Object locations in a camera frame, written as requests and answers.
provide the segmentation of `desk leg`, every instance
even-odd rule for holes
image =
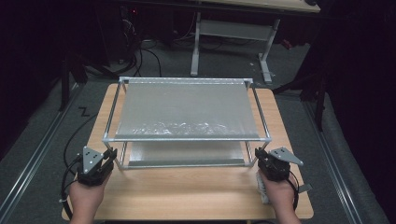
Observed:
[[[64,111],[66,108],[67,104],[69,103],[69,95],[70,95],[70,90],[69,90],[69,69],[67,67],[67,57],[64,58],[64,61],[62,61],[62,104],[61,108],[59,108],[59,111]]]
[[[192,62],[191,62],[191,72],[190,75],[192,77],[198,77],[198,65],[199,65],[199,35],[201,28],[201,13],[197,12],[197,22],[195,27],[195,43],[194,43],[194,52],[192,53]]]
[[[274,42],[274,38],[276,35],[277,27],[279,26],[280,19],[275,20],[274,25],[272,27],[272,31],[270,33],[270,36],[267,40],[267,43],[264,48],[264,53],[259,54],[259,60],[260,60],[260,66],[262,67],[262,76],[264,77],[264,82],[266,84],[271,84],[272,79],[271,79],[271,74],[268,69],[268,64],[267,64],[267,57],[270,52],[271,46]]]

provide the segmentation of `wooden table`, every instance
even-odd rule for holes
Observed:
[[[117,84],[108,87],[88,147],[105,151],[102,142]],[[290,141],[274,95],[258,89],[262,111],[273,141],[267,150],[286,147]],[[271,205],[262,204],[257,190],[257,165],[249,167],[182,167],[120,170],[115,167],[96,219],[104,220],[255,220],[275,218]],[[291,170],[302,180],[297,165]],[[300,194],[299,218],[311,218],[307,193]]]

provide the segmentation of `black wire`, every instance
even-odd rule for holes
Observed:
[[[90,122],[90,120],[92,120],[93,118],[95,118],[98,114],[93,115],[92,117],[90,117],[89,119],[85,120],[84,123],[82,123],[75,131],[74,133],[70,136],[69,140],[66,143],[66,146],[64,146],[64,165],[66,167],[69,167],[67,159],[66,159],[66,151],[67,148],[70,145],[70,142],[73,140],[73,138],[76,136],[76,134],[79,132],[79,130],[81,130],[88,122]]]
[[[73,168],[74,165],[76,165],[78,162],[82,161],[82,156],[78,155],[69,166],[67,166],[67,169],[64,171],[64,178],[62,179],[62,185],[61,185],[61,202],[64,206],[64,211],[66,212],[67,216],[72,219],[73,213],[72,210],[70,209],[70,205],[67,202],[67,193],[66,193],[66,188],[70,186],[71,184],[68,184],[67,186],[65,185],[66,183],[66,178],[71,169]]]
[[[190,38],[192,38],[192,37],[194,37],[194,36],[191,36],[191,37],[189,37],[189,38],[185,38],[185,39],[182,39],[182,40],[175,40],[175,41],[174,41],[174,44],[179,45],[179,46],[181,46],[181,47],[189,47],[189,46],[192,46],[192,45],[195,44],[194,41],[190,41]]]
[[[288,178],[286,179],[286,181],[288,181],[288,183],[291,185],[291,187],[293,188],[293,191],[294,191],[293,209],[296,210],[298,200],[299,200],[300,184],[298,183],[298,180],[297,180],[296,176],[294,175],[294,173],[292,171],[290,171],[290,173],[294,176],[294,179],[296,180],[296,183],[297,183],[297,188],[296,188]]]
[[[204,43],[204,39],[202,39],[202,40],[203,40],[203,41],[201,41],[202,43],[200,43],[200,45],[199,45],[201,49],[214,50],[214,49],[220,48],[223,45],[223,38],[221,38],[219,40],[219,43],[217,46],[215,46],[214,48],[206,48],[206,47],[204,47],[204,44],[210,44],[210,43],[209,42]],[[218,40],[218,38],[208,37],[206,40]]]
[[[141,48],[139,48],[139,54],[140,54],[140,64],[139,64],[138,67],[136,67],[136,71],[134,72],[133,77],[135,77],[136,74],[139,74],[139,76],[142,77],[140,75],[140,68],[142,67],[142,63],[143,63],[143,54],[142,54],[142,49]]]
[[[74,182],[77,182],[78,180],[75,179],[72,182],[70,182],[69,184],[67,184],[66,186],[64,186],[65,189],[67,189],[70,185],[72,185]]]
[[[160,59],[158,58],[158,56],[154,52],[152,52],[151,50],[148,50],[148,49],[143,49],[143,50],[151,53],[157,59],[158,66],[159,66],[159,69],[160,69],[160,77],[162,77],[163,76],[163,72],[161,71],[161,63],[160,63]]]

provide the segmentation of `dark background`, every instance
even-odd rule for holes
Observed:
[[[390,185],[396,177],[391,166],[396,149],[395,3],[338,0],[320,1],[319,5],[321,14],[348,20],[318,24],[285,19],[276,43],[287,39],[292,45],[311,44],[296,80],[312,74],[320,78],[295,88],[310,89],[315,98],[318,81],[324,78],[345,139],[389,221],[396,222],[390,210],[396,202]],[[120,24],[114,21],[119,11],[113,5],[8,1],[0,8],[1,159],[60,78],[66,49],[101,65],[125,59],[126,49],[124,44],[109,46],[114,39],[122,40]],[[139,13],[143,35],[169,45],[175,38],[173,31],[183,34],[190,25],[186,21],[191,20],[190,13],[180,11],[142,9]]]

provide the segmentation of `gray carpet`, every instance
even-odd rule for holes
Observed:
[[[273,84],[266,85],[263,83],[256,56],[260,52],[260,46],[260,42],[245,45],[223,43],[219,48],[216,43],[205,44],[206,49],[202,50],[201,54],[199,77],[252,77],[259,87],[273,89],[292,81],[309,49],[309,46],[302,46],[287,50],[282,46],[274,45],[268,58],[270,70],[273,72]],[[168,48],[158,43],[150,50],[161,61],[163,77],[189,76],[191,46],[174,45]],[[159,65],[156,59],[146,51],[142,53],[143,66],[140,75],[157,77]],[[111,69],[116,70],[120,66],[113,65]],[[131,70],[125,76],[130,76],[134,71]],[[43,161],[37,166],[37,170],[31,173],[32,178],[28,179],[29,185],[24,192],[22,191],[21,197],[16,199],[18,202],[16,206],[10,208],[8,217],[3,220],[7,223],[65,223],[61,218],[62,205],[58,202],[64,172],[63,150],[76,129],[97,113],[106,87],[111,82],[114,80],[90,75],[90,80],[85,86],[73,91],[76,92],[75,100],[64,114],[58,131],[51,137],[47,146],[40,145],[40,141],[46,136],[46,131],[54,119],[60,116],[58,112],[61,99],[60,85],[52,90],[47,101],[33,114],[21,137],[0,162],[2,172],[0,202],[6,200],[19,176],[24,174],[23,169],[38,147],[44,148]],[[304,161],[304,166],[301,168],[304,182],[313,186],[308,194],[315,214],[313,218],[304,220],[303,223],[351,223],[322,152],[321,134],[325,136],[326,143],[359,210],[361,222],[356,223],[389,223],[347,147],[329,99],[326,99],[323,117],[324,131],[319,135],[306,110],[311,103],[300,102],[296,91],[279,94],[276,96],[276,101],[293,150]],[[69,161],[87,143],[93,122],[94,119],[83,126],[72,139],[67,149]]]

